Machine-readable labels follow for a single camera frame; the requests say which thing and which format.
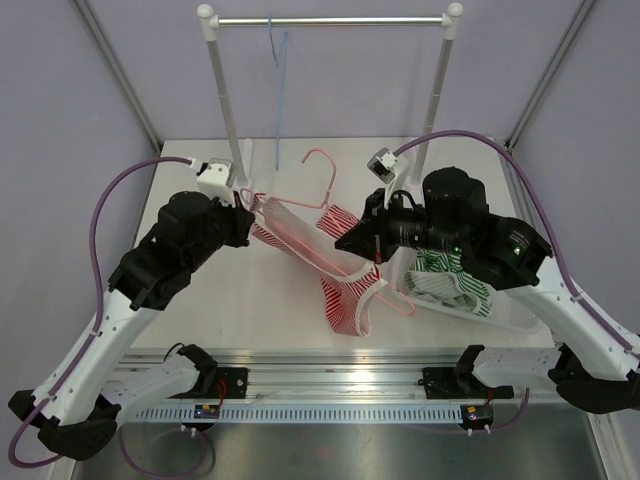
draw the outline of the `white arm segment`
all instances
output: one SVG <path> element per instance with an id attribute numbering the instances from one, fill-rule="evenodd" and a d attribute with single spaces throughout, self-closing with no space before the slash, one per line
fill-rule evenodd
<path id="1" fill-rule="evenodd" d="M 555 259 L 544 260 L 538 270 L 538 278 L 540 283 L 535 287 L 514 288 L 505 290 L 505 293 L 546 323 L 594 378 L 626 381 L 629 372 L 638 368 L 638 359 L 631 352 L 626 352 L 580 304 L 571 299 Z M 583 293 L 582 296 L 634 348 L 640 347 L 640 337 L 618 324 L 588 295 Z"/>
<path id="2" fill-rule="evenodd" d="M 86 420 L 95 406 L 100 390 L 129 349 L 133 341 L 160 313 L 140 308 L 133 311 L 131 300 L 117 290 L 104 294 L 104 320 L 100 335 L 60 388 L 56 397 L 42 410 L 46 418 L 56 417 L 59 425 L 72 425 Z M 34 405 L 48 397 L 48 391 L 91 335 L 92 319 L 66 358 L 45 382 L 33 392 Z"/>
<path id="3" fill-rule="evenodd" d="M 558 348 L 485 348 L 473 362 L 473 376 L 487 387 L 503 385 L 555 391 L 549 370 L 560 358 Z"/>
<path id="4" fill-rule="evenodd" d="M 120 428 L 137 413 L 173 395 L 188 392 L 196 380 L 198 371 L 193 362 L 182 355 L 173 355 L 161 365 L 136 374 L 130 380 L 109 382 L 102 395 L 112 405 L 120 404 L 122 407 L 116 417 Z"/>

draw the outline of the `white plastic casing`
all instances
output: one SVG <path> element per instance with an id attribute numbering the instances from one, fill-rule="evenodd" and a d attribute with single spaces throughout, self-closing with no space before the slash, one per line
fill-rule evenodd
<path id="1" fill-rule="evenodd" d="M 224 205 L 236 206 L 233 190 L 231 189 L 231 166 L 226 160 L 211 160 L 196 183 L 198 190 L 210 199 L 219 198 Z"/>
<path id="2" fill-rule="evenodd" d="M 59 425 L 72 425 L 89 417 L 95 406 L 96 398 L 107 379 L 129 349 L 133 341 L 151 323 L 160 312 L 147 308 L 133 311 L 131 300 L 116 291 L 104 294 L 104 320 L 100 335 L 93 340 L 82 361 L 62 385 L 61 389 L 42 410 L 46 418 L 56 417 Z M 48 392 L 71 363 L 73 357 L 91 335 L 94 320 L 44 383 L 33 392 L 34 405 L 47 398 Z"/>
<path id="3" fill-rule="evenodd" d="M 189 168 L 196 172 L 196 174 L 202 170 L 202 166 L 204 165 L 202 160 L 195 157 L 187 157 L 187 160 L 191 162 L 191 164 L 189 164 Z"/>
<path id="4" fill-rule="evenodd" d="M 253 181 L 253 140 L 250 138 L 245 138 L 242 141 L 242 166 L 244 167 L 245 172 L 245 181 L 241 182 L 238 180 L 237 176 L 234 179 L 233 187 L 236 190 L 241 188 L 251 188 Z"/>
<path id="5" fill-rule="evenodd" d="M 193 362 L 182 355 L 173 355 L 166 362 L 138 373 L 127 381 L 109 382 L 102 395 L 112 405 L 121 406 L 116 422 L 118 427 L 137 413 L 151 408 L 178 393 L 188 392 L 198 379 Z"/>
<path id="6" fill-rule="evenodd" d="M 368 167 L 374 173 L 374 175 L 376 175 L 387 184 L 384 189 L 384 206 L 387 207 L 389 205 L 389 202 L 391 201 L 391 196 L 393 195 L 393 193 L 396 190 L 401 189 L 404 185 L 404 181 L 407 178 L 407 174 L 409 173 L 409 160 L 407 160 L 403 156 L 396 157 L 388 149 L 383 149 L 380 152 L 378 152 L 376 156 L 369 161 Z M 388 172 L 392 174 L 390 180 L 385 180 L 373 170 L 371 165 L 374 162 L 380 163 Z"/>
<path id="7" fill-rule="evenodd" d="M 555 391 L 549 370 L 559 358 L 557 348 L 485 348 L 473 362 L 473 375 L 493 388 L 511 385 Z"/>
<path id="8" fill-rule="evenodd" d="M 626 352 L 580 304 L 572 301 L 555 259 L 544 260 L 538 270 L 538 278 L 540 283 L 535 287 L 520 287 L 505 290 L 505 293 L 546 323 L 593 377 L 627 381 L 629 372 L 638 368 L 638 359 L 631 352 Z M 618 324 L 586 294 L 583 297 L 631 345 L 640 345 L 638 335 Z"/>

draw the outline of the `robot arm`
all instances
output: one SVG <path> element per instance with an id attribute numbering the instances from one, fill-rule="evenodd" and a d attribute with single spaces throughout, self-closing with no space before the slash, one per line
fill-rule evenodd
<path id="1" fill-rule="evenodd" d="M 403 170 L 394 171 L 400 164 L 389 155 L 378 152 L 369 164 L 387 184 Z M 572 296 L 550 245 L 533 227 L 489 213 L 482 182 L 454 167 L 427 175 L 422 193 L 424 206 L 408 192 L 376 190 L 358 225 L 336 241 L 336 248 L 376 263 L 390 260 L 400 246 L 459 254 L 466 272 L 524 304 L 564 342 L 535 351 L 471 346 L 454 369 L 460 384 L 555 388 L 592 413 L 640 406 L 640 337 L 584 292 L 580 299 Z M 600 318 L 583 307 L 585 298 Z"/>
<path id="2" fill-rule="evenodd" d="M 171 197 L 149 233 L 122 257 L 104 294 L 99 332 L 94 316 L 49 378 L 33 391 L 16 392 L 9 402 L 21 420 L 33 417 L 38 438 L 54 453 L 86 460 L 138 412 L 176 394 L 206 395 L 214 385 L 217 363 L 195 345 L 128 381 L 107 383 L 133 341 L 189 285 L 193 272 L 223 246 L 249 245 L 254 216 L 229 187 L 229 164 L 192 168 L 199 173 L 200 192 Z M 95 338 L 89 349 L 69 373 L 90 336 Z"/>

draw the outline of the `green striped garment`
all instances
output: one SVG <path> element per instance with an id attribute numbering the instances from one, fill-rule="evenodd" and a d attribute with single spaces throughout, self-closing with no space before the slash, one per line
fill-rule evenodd
<path id="1" fill-rule="evenodd" d="M 405 273 L 409 296 L 480 317 L 491 314 L 495 290 L 462 271 L 460 255 L 418 250 Z"/>

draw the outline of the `white pole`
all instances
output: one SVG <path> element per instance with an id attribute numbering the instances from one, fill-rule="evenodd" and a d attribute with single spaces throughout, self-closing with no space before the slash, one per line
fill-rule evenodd
<path id="1" fill-rule="evenodd" d="M 436 69 L 436 75 L 433 80 L 433 88 L 431 90 L 431 97 L 429 98 L 429 107 L 427 108 L 427 116 L 424 121 L 424 127 L 422 129 L 422 135 L 429 135 L 433 132 L 433 124 L 436 120 L 436 113 L 438 112 L 438 104 L 440 103 L 440 93 L 442 92 L 442 84 L 444 83 L 444 76 L 447 73 L 447 65 L 449 64 L 449 56 L 451 54 L 451 47 L 453 46 L 453 40 L 456 38 L 456 32 L 458 30 L 458 22 L 462 15 L 463 8 L 458 2 L 454 2 L 447 8 L 446 17 L 448 22 L 443 26 L 446 27 L 444 32 L 444 39 L 442 40 L 442 47 L 440 48 L 440 58 L 438 59 L 438 67 Z M 409 186 L 416 187 L 420 185 L 422 180 L 422 172 L 424 170 L 424 162 L 427 158 L 427 150 L 429 148 L 429 142 L 424 142 L 418 147 L 418 154 L 416 155 L 416 163 L 413 166 L 411 177 L 409 178 Z"/>
<path id="2" fill-rule="evenodd" d="M 222 107 L 222 116 L 224 117 L 224 125 L 227 129 L 227 138 L 229 139 L 229 147 L 231 148 L 231 160 L 233 161 L 235 180 L 238 186 L 246 186 L 247 176 L 242 163 L 242 153 L 240 151 L 240 143 L 238 141 L 238 133 L 236 131 L 236 122 L 233 119 L 231 111 L 231 101 L 227 92 L 227 82 L 224 79 L 222 70 L 222 59 L 220 58 L 220 50 L 218 49 L 218 36 L 216 30 L 217 22 L 214 20 L 213 8 L 210 5 L 202 4 L 198 7 L 198 17 L 202 24 L 202 32 L 207 41 L 209 48 L 209 57 L 213 74 L 216 78 L 216 87 L 218 88 L 218 98 Z"/>

